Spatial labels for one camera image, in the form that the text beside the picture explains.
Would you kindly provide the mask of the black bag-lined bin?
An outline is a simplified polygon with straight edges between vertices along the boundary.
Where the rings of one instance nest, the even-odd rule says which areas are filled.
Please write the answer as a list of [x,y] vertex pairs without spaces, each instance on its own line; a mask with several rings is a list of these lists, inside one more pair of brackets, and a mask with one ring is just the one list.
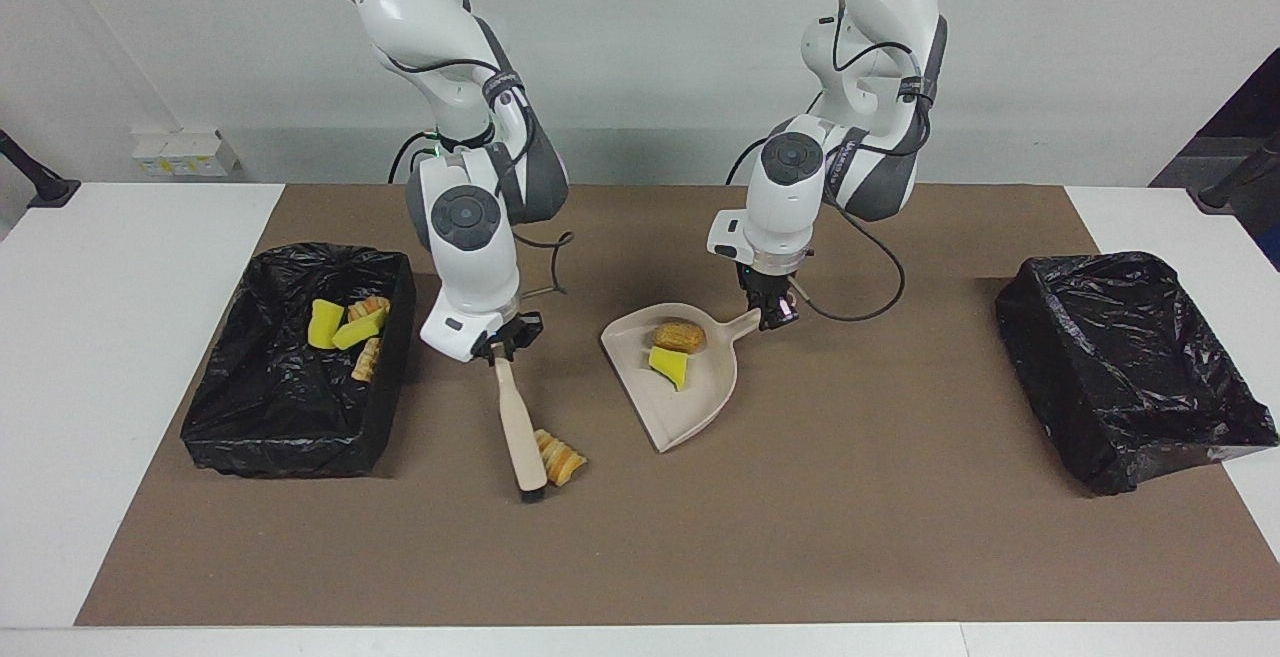
[[1028,259],[995,311],[1032,412],[1096,496],[1280,446],[1268,407],[1152,254]]
[[[360,345],[320,350],[307,330],[319,300],[346,309],[369,297],[390,310],[360,380]],[[253,256],[180,426],[193,462],[242,478],[372,474],[396,420],[416,297],[401,252],[303,242]]]

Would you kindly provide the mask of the green yellow sponge wedge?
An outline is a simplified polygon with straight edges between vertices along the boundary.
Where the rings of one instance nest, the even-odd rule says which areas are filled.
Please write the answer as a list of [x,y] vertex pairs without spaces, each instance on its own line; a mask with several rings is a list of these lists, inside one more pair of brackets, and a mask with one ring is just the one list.
[[690,357],[691,355],[685,351],[653,346],[649,350],[648,366],[681,392],[687,384]]

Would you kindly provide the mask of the beige plastic dustpan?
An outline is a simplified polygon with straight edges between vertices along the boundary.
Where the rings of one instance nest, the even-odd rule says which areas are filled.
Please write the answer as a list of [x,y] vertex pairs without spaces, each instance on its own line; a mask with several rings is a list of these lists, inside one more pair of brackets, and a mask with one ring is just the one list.
[[[604,328],[602,347],[657,452],[695,437],[730,402],[739,379],[735,343],[756,332],[760,318],[759,309],[750,309],[722,323],[689,304],[657,304]],[[705,336],[705,345],[687,359],[682,389],[649,365],[653,333],[671,321],[700,327]]]

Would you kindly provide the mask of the brown table mat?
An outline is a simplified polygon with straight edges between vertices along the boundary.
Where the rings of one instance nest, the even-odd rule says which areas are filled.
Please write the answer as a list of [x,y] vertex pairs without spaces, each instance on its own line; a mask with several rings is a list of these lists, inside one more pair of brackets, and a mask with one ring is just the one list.
[[365,479],[197,469],[172,426],[84,626],[1280,619],[1280,562],[1222,467],[1093,497],[998,338],[1032,256],[1089,254],[1064,190],[923,186],[874,225],[908,268],[887,315],[806,315],[739,345],[704,432],[658,455],[599,343],[659,302],[744,302],[705,251],[723,187],[575,186],[566,295],[515,362],[534,420],[588,457],[518,497],[492,370],[416,347]]

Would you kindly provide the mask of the beige hand brush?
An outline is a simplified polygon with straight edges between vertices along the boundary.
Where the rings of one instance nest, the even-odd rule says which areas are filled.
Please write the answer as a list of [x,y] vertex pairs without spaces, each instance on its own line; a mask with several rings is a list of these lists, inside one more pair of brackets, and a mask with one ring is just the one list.
[[545,497],[548,476],[532,429],[532,420],[516,384],[512,364],[500,352],[495,352],[494,373],[500,425],[520,498],[524,503],[535,503]]

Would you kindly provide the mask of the black angled stand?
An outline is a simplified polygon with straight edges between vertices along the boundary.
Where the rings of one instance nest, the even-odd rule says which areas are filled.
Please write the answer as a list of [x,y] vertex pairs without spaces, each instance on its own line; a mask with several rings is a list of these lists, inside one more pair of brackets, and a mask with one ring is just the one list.
[[82,186],[81,181],[65,179],[32,158],[3,129],[0,154],[33,186],[35,197],[28,202],[29,209],[63,207]]
[[1280,177],[1280,128],[1235,165],[1225,177],[1203,188],[1188,188],[1194,206],[1207,215],[1231,215],[1233,196],[1265,178]]

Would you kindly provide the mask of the green topped yellow sponge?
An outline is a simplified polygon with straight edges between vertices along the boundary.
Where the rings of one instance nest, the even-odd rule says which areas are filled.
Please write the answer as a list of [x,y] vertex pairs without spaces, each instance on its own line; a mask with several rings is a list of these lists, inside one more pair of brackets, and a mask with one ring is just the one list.
[[346,320],[346,307],[328,300],[311,302],[307,343],[315,350],[335,350],[335,336]]

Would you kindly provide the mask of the yellow corn cob piece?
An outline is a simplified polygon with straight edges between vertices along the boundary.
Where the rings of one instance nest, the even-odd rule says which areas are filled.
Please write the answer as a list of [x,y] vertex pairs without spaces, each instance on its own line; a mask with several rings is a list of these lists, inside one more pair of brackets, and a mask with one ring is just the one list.
[[707,345],[707,333],[698,324],[668,320],[654,329],[652,345],[655,348],[678,353],[698,353]]

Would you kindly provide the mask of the white power strip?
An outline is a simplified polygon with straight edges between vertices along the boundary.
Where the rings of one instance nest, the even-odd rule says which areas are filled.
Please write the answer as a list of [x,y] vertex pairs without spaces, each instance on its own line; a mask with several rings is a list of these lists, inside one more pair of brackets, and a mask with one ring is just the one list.
[[134,133],[133,161],[147,178],[230,178],[241,160],[220,131]]

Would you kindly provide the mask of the striped pastry piece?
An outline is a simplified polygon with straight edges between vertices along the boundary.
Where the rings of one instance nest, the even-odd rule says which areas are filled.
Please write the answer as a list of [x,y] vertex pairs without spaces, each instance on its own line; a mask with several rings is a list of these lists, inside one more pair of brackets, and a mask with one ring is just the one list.
[[571,444],[545,429],[536,429],[534,437],[547,478],[554,487],[563,487],[576,471],[589,464]]

